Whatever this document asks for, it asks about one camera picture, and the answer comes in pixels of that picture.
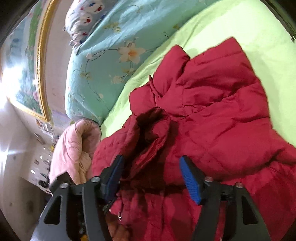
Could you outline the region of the red quilted puffer jacket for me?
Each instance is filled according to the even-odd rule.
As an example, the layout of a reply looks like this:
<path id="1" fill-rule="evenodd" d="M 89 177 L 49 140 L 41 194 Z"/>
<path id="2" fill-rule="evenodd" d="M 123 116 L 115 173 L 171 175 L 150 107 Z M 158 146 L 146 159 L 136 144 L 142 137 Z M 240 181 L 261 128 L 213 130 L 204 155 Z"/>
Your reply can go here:
<path id="1" fill-rule="evenodd" d="M 174 46 L 129 101 L 132 115 L 92 162 L 99 175 L 124 156 L 111 208 L 123 240 L 191 238 L 201 207 L 184 185 L 184 155 L 215 180 L 242 182 L 271 239 L 285 236 L 295 221 L 295 147 L 273 129 L 264 88 L 234 38 L 194 58 Z"/>

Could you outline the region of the pink quilted blanket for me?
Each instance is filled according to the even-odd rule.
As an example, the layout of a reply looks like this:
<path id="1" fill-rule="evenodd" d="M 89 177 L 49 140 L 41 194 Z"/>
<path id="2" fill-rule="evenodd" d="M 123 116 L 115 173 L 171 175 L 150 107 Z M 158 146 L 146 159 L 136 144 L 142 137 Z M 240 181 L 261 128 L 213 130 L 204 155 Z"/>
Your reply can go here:
<path id="1" fill-rule="evenodd" d="M 49 182 L 67 172 L 76 185 L 85 183 L 91 176 L 92 158 L 100 141 L 100 127 L 92 120 L 84 118 L 67 127 L 53 151 Z"/>

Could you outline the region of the gold framed painting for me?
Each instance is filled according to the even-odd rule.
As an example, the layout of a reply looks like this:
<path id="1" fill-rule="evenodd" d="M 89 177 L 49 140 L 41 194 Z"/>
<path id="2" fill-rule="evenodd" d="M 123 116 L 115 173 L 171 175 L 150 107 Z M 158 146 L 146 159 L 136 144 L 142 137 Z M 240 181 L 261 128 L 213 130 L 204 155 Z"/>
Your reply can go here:
<path id="1" fill-rule="evenodd" d="M 16 22 L 1 47 L 1 82 L 10 103 L 51 121 L 46 94 L 48 36 L 59 1 L 37 1 Z"/>

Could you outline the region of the teal floral quilt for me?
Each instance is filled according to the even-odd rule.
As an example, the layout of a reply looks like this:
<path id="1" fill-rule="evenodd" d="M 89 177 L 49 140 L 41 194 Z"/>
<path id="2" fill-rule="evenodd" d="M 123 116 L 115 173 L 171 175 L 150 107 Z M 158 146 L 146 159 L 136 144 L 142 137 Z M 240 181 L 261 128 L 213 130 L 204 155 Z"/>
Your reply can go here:
<path id="1" fill-rule="evenodd" d="M 117 1 L 73 51 L 65 111 L 102 123 L 136 69 L 211 1 Z"/>

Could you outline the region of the light green bed sheet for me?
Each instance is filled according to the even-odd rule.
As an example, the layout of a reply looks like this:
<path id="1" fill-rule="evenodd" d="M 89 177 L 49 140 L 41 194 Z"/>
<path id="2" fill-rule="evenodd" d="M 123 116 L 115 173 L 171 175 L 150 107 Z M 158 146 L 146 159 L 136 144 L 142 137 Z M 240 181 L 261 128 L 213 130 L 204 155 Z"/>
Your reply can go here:
<path id="1" fill-rule="evenodd" d="M 218 1 L 191 18 L 141 64 L 101 125 L 102 137 L 119 130 L 130 111 L 130 93 L 148 82 L 165 54 L 181 46 L 195 57 L 234 37 L 267 95 L 273 128 L 295 144 L 295 41 L 260 1 Z"/>

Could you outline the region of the cartoon print pillow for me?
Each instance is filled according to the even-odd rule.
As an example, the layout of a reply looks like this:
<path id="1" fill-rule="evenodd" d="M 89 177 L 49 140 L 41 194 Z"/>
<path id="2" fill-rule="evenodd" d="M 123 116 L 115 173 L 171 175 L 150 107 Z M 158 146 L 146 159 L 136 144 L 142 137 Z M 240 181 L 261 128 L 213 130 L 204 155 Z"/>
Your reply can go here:
<path id="1" fill-rule="evenodd" d="M 91 34 L 94 27 L 103 20 L 117 1 L 74 0 L 65 17 L 64 31 L 72 47 L 80 46 Z"/>

